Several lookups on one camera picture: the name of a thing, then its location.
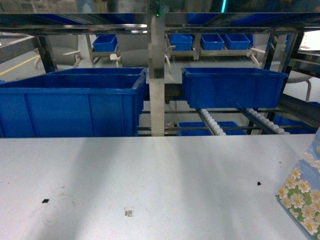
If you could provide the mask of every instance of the white flower print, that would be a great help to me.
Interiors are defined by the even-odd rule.
[[[291,200],[289,198],[283,197],[280,201],[287,209],[291,208]]]
[[[319,224],[312,219],[303,219],[303,226],[311,235],[318,232]]]
[[[290,208],[289,212],[295,217],[297,218],[299,216],[299,214],[297,212],[295,212],[292,208]]]
[[[315,158],[311,155],[311,154],[308,154],[308,153],[304,153],[302,155],[302,158],[307,162],[307,163],[311,163],[315,160]]]
[[[288,197],[288,192],[289,192],[288,188],[286,188],[285,186],[282,186],[279,189],[277,195],[279,195],[280,199],[287,198]]]
[[[289,175],[284,185],[286,185],[288,189],[294,189],[297,186],[296,177]]]
[[[294,168],[289,174],[290,177],[295,177],[296,179],[299,179],[300,175],[301,175],[301,172],[298,168]]]
[[[318,189],[311,190],[310,197],[313,203],[320,202],[320,191]]]
[[[315,217],[316,210],[310,205],[304,205],[303,208],[301,208],[301,212],[302,217],[306,219],[313,219]]]
[[[304,197],[300,194],[296,194],[294,193],[291,197],[290,197],[291,203],[293,204],[293,207],[295,209],[297,208],[302,208],[302,206],[305,204],[304,201]]]
[[[310,205],[316,212],[320,213],[320,202],[316,201]]]
[[[302,193],[307,193],[310,190],[310,185],[307,181],[299,181],[298,182],[298,188]]]

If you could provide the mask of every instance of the floral pattern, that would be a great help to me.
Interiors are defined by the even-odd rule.
[[[302,193],[307,193],[310,190],[309,183],[303,180],[298,182],[298,188]]]
[[[308,153],[303,159],[313,167],[320,164]],[[276,197],[311,235],[320,240],[320,191],[312,189],[307,180],[301,179],[301,174],[299,168],[294,168]]]
[[[310,191],[312,202],[320,202],[320,191],[318,189]]]
[[[304,196],[300,195],[300,194],[296,194],[294,193],[291,198],[290,198],[292,204],[293,204],[293,207],[295,209],[299,208],[301,209],[303,207],[303,205],[305,204],[305,201],[304,201]]]
[[[311,235],[318,232],[319,224],[313,219],[303,219],[303,226]]]

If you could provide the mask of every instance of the white chair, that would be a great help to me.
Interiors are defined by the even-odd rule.
[[[78,35],[50,35],[48,36],[57,65],[68,65],[77,68],[85,56],[78,50]],[[34,68],[38,69],[40,56],[35,60]]]
[[[116,37],[120,56],[113,53],[110,55],[110,60],[115,62],[117,67],[119,67],[119,63],[121,63],[123,67],[131,68],[147,68],[149,66],[148,36],[146,34],[119,34]],[[165,61],[168,65],[168,72],[164,73],[164,81],[166,84],[176,82],[172,76],[172,67],[170,64],[171,51],[175,47],[174,45],[169,46],[164,54]]]
[[[267,47],[267,45],[260,45],[257,47],[253,47],[253,48],[251,48],[250,52],[247,54],[248,57],[251,57],[252,61],[257,65],[258,68],[261,67],[260,62],[262,61],[263,56],[266,52],[263,49],[266,49],[266,47]],[[280,60],[280,58],[284,52],[285,47],[286,47],[285,44],[277,44],[277,47],[274,52],[274,60],[276,60],[276,61]],[[280,67],[279,63],[273,64],[273,65],[271,65],[270,70],[277,72],[279,67]],[[297,83],[306,82],[307,91],[306,91],[305,101],[308,102],[310,100],[310,94],[311,94],[311,88],[312,88],[311,82],[310,82],[311,78],[312,77],[309,75],[306,75],[306,74],[303,74],[303,73],[300,73],[297,71],[291,71],[286,83],[287,84],[297,84]]]

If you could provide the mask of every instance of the floor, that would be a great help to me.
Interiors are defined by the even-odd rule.
[[[310,43],[304,41],[303,45],[308,46]],[[92,65],[89,57],[88,46],[86,38],[84,35],[79,36],[79,50],[85,56],[79,64],[79,68],[115,68],[116,64],[110,62],[108,58],[102,58],[98,61],[96,65]],[[16,81],[19,79],[33,77],[36,75],[41,75],[45,73],[44,67],[40,62],[38,69],[34,68],[36,52],[28,52],[24,55],[11,59],[5,63],[0,64],[0,79],[6,82]],[[171,61],[172,65],[172,76],[176,83],[182,82],[181,68],[184,67],[229,67],[229,68],[255,68],[254,63],[245,56],[235,56],[235,57],[201,57],[198,61],[193,61],[192,58],[175,58]],[[58,65],[59,70],[64,70],[71,68],[70,66]],[[320,102],[320,82],[317,78],[312,78],[312,91],[310,101]],[[307,84],[306,83],[296,83],[288,84],[284,91],[286,94],[292,95],[296,98],[304,100],[306,98]],[[176,109],[178,110],[190,110],[188,104],[185,101],[177,101]],[[150,110],[150,102],[146,101],[144,104],[144,110]],[[172,101],[165,105],[165,110],[175,110],[175,103]],[[216,121],[232,121],[236,122],[239,126],[245,126],[248,124],[248,120],[238,113],[232,114],[213,114],[212,115]],[[167,127],[173,126],[178,122],[200,122],[200,118],[197,114],[166,114],[165,125]],[[142,114],[140,117],[140,127],[150,127],[150,114]]]

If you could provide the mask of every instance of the gray floor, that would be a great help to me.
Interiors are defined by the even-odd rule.
[[[86,38],[84,35],[79,36],[79,50],[81,53],[85,56],[85,59],[82,60],[79,64],[80,68],[115,68],[116,64],[114,62],[111,62],[107,57],[100,59],[100,61],[93,65],[90,61],[89,57],[89,51],[88,46],[86,42]],[[30,58],[36,56],[37,53],[35,52],[28,52],[24,55],[21,55],[19,57],[16,57],[10,61],[7,61],[5,63],[0,64],[0,79],[8,81],[16,81],[19,79],[27,78],[27,77],[33,77],[36,75],[41,75],[45,73],[44,67],[42,63],[40,62],[38,69],[34,68],[34,60],[29,61],[5,74],[1,73],[3,71],[6,71],[24,61],[29,60]],[[245,57],[245,56],[235,56],[235,57],[201,57],[198,61],[193,61],[192,58],[178,58],[176,57],[175,60],[171,61],[172,65],[172,76],[174,77],[174,80],[176,83],[182,82],[182,73],[181,68],[184,67],[230,67],[230,68],[254,68],[256,67],[253,62]],[[71,66],[62,66],[58,65],[59,70],[69,69]],[[297,93],[298,96],[300,96],[301,99],[305,97],[305,90],[302,90],[304,88],[304,83],[298,83],[298,84],[291,84],[291,85],[299,85],[299,88],[292,89],[291,92]],[[312,100],[318,100],[320,102],[320,84],[315,84],[315,92],[312,95]],[[177,110],[190,110],[188,104],[185,101],[178,101],[176,103]],[[150,110],[150,102],[145,102],[144,104],[144,110],[148,111]],[[170,104],[165,105],[165,110],[175,110],[175,103],[172,101]],[[232,121],[236,122],[240,126],[245,126],[248,124],[248,120],[241,114],[213,114],[212,115],[214,119],[217,121]],[[165,125],[166,126],[173,126],[174,124],[178,122],[200,122],[200,118],[197,114],[166,114],[165,116]],[[150,127],[151,121],[150,121],[150,114],[143,114],[140,117],[140,127]]]

